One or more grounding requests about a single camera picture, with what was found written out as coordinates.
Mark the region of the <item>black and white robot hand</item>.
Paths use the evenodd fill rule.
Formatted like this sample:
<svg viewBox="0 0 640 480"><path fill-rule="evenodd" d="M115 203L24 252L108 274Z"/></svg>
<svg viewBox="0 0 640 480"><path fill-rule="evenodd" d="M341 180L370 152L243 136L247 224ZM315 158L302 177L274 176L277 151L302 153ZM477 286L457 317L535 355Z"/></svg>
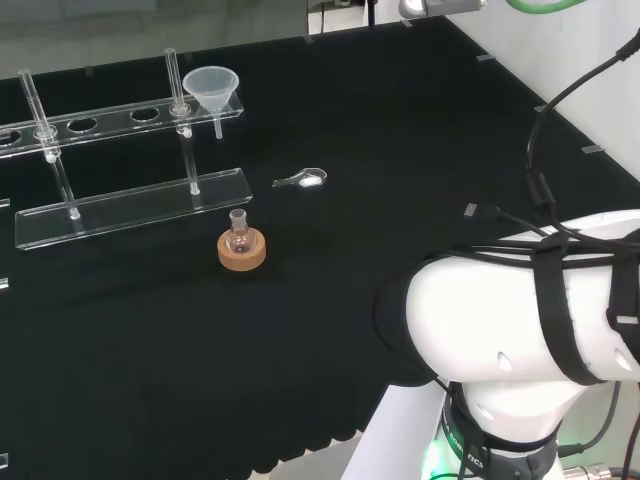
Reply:
<svg viewBox="0 0 640 480"><path fill-rule="evenodd" d="M405 19L431 18L481 10L486 0L400 0L398 11Z"/></svg>

